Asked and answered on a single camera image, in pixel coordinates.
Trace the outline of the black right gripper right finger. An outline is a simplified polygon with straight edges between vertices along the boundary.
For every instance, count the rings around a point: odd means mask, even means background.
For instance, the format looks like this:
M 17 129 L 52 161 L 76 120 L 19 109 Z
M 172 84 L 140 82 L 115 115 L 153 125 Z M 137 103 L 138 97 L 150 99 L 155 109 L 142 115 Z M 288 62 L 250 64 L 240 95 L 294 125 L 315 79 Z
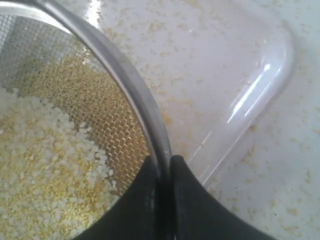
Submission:
M 180 155 L 172 156 L 170 173 L 177 240 L 272 240 L 228 211 L 201 185 Z

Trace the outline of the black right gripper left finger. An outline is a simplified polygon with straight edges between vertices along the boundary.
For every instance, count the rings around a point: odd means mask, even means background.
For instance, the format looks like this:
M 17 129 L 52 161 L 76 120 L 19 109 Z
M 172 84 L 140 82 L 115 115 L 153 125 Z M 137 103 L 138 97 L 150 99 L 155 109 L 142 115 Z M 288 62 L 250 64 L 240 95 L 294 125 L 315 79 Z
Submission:
M 145 158 L 124 195 L 77 240 L 171 240 L 173 190 L 161 185 L 152 159 Z

